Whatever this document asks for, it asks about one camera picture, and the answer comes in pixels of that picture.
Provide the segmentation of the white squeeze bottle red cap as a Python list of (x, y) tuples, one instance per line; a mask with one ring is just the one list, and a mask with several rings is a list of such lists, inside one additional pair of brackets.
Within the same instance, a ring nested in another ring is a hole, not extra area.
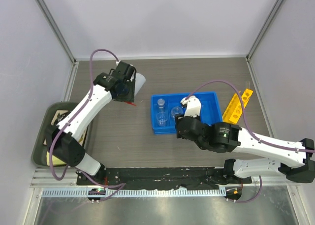
[(146, 82), (145, 76), (143, 76), (140, 73), (136, 73), (135, 77), (132, 78), (132, 80), (135, 79), (135, 88), (134, 88), (134, 97), (138, 94), (140, 89), (143, 87), (143, 85)]

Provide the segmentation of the yellow test tube rack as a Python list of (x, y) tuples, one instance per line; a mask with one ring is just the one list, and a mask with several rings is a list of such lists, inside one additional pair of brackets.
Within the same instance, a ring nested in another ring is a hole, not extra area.
[[(243, 94), (241, 95), (244, 107), (247, 106), (251, 96), (253, 94), (253, 90), (245, 89)], [(226, 110), (222, 115), (222, 120), (226, 123), (237, 124), (242, 116), (243, 110), (241, 106), (241, 102), (237, 94), (233, 95), (233, 98), (229, 102)]]

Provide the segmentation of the blue divided plastic bin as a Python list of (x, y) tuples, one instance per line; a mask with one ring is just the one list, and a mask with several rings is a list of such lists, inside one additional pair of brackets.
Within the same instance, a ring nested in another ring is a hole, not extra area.
[[(163, 94), (151, 96), (151, 123), (153, 133), (175, 134), (175, 115), (185, 112), (180, 101), (187, 93)], [(222, 121), (220, 104), (215, 92), (198, 92), (194, 94), (201, 102), (200, 118), (209, 125)]]

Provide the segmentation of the tall clear glass beaker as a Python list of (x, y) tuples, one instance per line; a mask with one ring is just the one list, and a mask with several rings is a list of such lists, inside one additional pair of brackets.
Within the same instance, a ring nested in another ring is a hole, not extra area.
[(156, 115), (157, 118), (157, 125), (159, 127), (165, 127), (168, 123), (168, 115), (166, 114), (166, 112), (162, 111), (162, 112), (158, 112)]

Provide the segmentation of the wide clear glass beaker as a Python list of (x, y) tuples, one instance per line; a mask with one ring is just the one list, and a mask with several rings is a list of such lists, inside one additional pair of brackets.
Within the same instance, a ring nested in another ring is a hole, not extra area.
[(182, 115), (184, 113), (184, 110), (182, 107), (180, 106), (174, 106), (171, 111), (170, 111), (170, 116), (172, 117), (172, 119), (174, 120), (175, 119), (175, 116), (177, 114), (180, 114)]

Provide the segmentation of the clear glass test tube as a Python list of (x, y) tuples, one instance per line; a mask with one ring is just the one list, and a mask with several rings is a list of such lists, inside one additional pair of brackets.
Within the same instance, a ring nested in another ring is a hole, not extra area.
[(245, 87), (246, 89), (250, 89), (250, 81), (246, 81)]

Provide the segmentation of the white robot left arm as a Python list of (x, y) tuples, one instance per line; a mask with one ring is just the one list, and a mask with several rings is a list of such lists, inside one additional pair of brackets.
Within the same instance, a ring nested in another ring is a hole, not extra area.
[(49, 156), (85, 172), (94, 185), (104, 181), (105, 168), (86, 152), (79, 139), (103, 107), (113, 100), (134, 102), (146, 82), (134, 66), (123, 61), (117, 61), (116, 65), (109, 73), (101, 73), (94, 78), (81, 102), (63, 120), (48, 127), (45, 132)]

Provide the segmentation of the pale yellow cup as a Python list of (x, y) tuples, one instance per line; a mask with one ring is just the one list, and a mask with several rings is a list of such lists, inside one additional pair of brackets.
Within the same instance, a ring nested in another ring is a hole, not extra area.
[(66, 165), (65, 162), (63, 162), (62, 160), (58, 159), (55, 156), (52, 156), (52, 160), (50, 161), (50, 153), (49, 153), (49, 151), (47, 151), (47, 154), (46, 154), (46, 162), (47, 162), (48, 166), (50, 166), (50, 162), (52, 162), (53, 166), (65, 166)]

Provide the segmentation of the grey plastic tray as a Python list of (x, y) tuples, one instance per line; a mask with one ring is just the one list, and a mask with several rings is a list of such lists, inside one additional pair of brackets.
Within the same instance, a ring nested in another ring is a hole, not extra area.
[(45, 130), (55, 121), (55, 114), (57, 114), (58, 111), (66, 113), (72, 111), (77, 105), (77, 102), (57, 102), (47, 108), (31, 154), (31, 161), (36, 167), (49, 168), (46, 159), (47, 146), (44, 144)]

